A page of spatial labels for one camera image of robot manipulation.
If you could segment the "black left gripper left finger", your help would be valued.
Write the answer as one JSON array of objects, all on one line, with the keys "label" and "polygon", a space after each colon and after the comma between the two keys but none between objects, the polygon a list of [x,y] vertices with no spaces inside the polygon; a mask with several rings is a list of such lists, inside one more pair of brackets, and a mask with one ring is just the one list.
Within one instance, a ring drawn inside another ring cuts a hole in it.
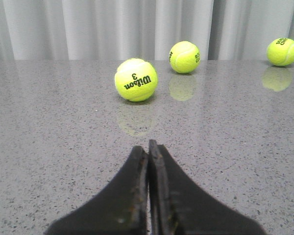
[{"label": "black left gripper left finger", "polygon": [[94,198],[55,221],[48,235],[145,235],[147,154],[132,148],[111,182]]}]

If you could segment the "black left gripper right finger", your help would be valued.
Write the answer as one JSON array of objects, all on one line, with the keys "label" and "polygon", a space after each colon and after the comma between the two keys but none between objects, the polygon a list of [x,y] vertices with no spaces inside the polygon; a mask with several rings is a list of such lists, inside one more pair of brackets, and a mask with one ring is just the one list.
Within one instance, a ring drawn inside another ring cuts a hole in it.
[{"label": "black left gripper right finger", "polygon": [[151,225],[155,235],[263,235],[254,220],[193,182],[164,145],[149,142]]}]

